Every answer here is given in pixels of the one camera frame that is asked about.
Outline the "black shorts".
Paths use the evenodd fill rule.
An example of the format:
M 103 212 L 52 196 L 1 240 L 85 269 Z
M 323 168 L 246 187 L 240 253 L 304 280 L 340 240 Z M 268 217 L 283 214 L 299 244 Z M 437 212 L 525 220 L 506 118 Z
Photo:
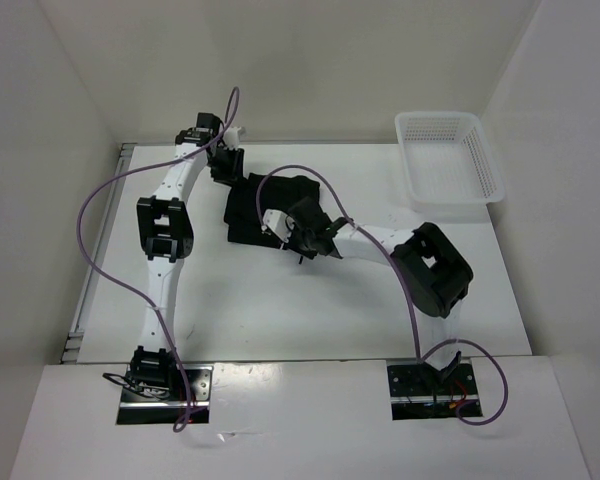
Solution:
M 282 242 L 275 235 L 261 231 L 256 209 L 256 192 L 263 175 L 250 174 L 229 190 L 224 222 L 228 226 L 227 240 L 230 243 L 279 249 Z M 285 213 L 289 208 L 304 199 L 319 200 L 319 183 L 303 175 L 295 177 L 272 176 L 264 185 L 260 194 L 262 212 L 267 209 Z

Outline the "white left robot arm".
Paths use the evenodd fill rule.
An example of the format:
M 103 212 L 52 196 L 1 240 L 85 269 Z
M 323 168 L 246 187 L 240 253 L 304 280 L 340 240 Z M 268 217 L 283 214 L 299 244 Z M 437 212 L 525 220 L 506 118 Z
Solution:
M 193 250 L 187 202 L 201 172 L 231 186 L 242 178 L 240 130 L 227 118 L 200 113 L 175 139 L 176 163 L 158 188 L 136 204 L 140 244 L 147 259 L 147 311 L 128 379 L 144 396 L 165 400 L 186 391 L 175 359 L 174 313 L 184 260 Z

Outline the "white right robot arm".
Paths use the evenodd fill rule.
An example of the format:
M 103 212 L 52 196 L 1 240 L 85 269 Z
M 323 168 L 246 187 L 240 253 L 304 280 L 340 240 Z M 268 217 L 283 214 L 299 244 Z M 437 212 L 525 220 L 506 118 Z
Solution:
M 454 379 L 460 363 L 460 312 L 474 278 L 468 262 L 434 223 L 396 230 L 359 224 L 341 216 L 331 219 L 319 204 L 305 198 L 266 224 L 299 253 L 357 259 L 388 266 L 407 301 L 420 385 L 440 393 Z

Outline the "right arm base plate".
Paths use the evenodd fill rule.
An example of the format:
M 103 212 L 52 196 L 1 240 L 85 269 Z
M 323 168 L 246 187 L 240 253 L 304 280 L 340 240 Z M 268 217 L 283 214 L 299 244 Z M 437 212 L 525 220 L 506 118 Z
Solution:
M 462 360 L 443 381 L 434 370 L 415 361 L 388 362 L 386 365 L 392 419 L 432 420 L 483 417 L 474 371 Z

